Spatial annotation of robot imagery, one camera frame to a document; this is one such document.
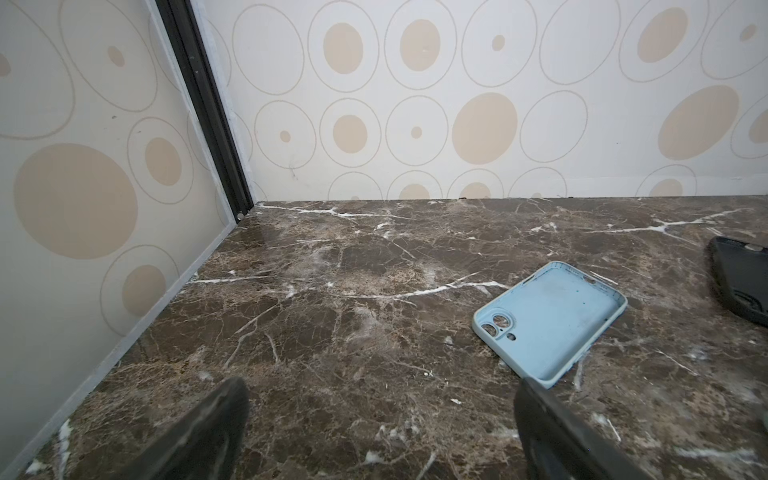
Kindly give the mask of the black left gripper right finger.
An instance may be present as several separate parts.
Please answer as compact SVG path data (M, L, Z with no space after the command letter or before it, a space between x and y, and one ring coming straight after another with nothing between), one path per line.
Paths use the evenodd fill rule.
M514 397L529 479L646 479L629 457L530 377Z

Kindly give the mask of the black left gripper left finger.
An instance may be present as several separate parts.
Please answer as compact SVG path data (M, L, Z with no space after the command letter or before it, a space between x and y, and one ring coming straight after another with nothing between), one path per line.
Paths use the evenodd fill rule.
M249 414L248 388L231 377L156 439L115 479L229 479Z

